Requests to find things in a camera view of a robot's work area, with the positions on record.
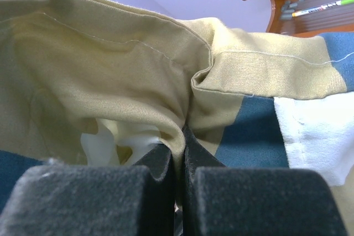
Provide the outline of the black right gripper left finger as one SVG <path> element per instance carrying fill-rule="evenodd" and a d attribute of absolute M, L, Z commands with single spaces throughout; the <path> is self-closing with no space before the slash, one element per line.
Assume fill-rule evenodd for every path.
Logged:
<path fill-rule="evenodd" d="M 31 167 L 1 213 L 1 234 L 173 235 L 174 177 L 163 144 L 132 166 Z"/>

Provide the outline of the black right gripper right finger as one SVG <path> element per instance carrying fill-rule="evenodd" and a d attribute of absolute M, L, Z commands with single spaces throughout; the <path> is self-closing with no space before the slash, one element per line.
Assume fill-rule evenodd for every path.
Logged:
<path fill-rule="evenodd" d="M 347 235 L 334 197 L 316 172 L 231 168 L 183 129 L 185 235 Z"/>

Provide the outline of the blue tan white checked pillowcase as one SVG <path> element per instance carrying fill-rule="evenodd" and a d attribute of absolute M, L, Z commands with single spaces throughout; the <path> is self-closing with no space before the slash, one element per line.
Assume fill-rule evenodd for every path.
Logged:
<path fill-rule="evenodd" d="M 229 167 L 318 172 L 353 221 L 353 33 L 175 20 L 109 0 L 1 0 L 1 204 L 47 158 L 87 165 L 98 119 L 187 125 Z"/>

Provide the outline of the white pillow with yellow band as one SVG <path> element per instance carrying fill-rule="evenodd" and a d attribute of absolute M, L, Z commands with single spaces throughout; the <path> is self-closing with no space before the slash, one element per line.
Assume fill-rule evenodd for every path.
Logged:
<path fill-rule="evenodd" d="M 96 134 L 81 134 L 81 145 L 90 166 L 130 166 L 160 144 L 160 131 L 147 124 L 98 119 Z"/>

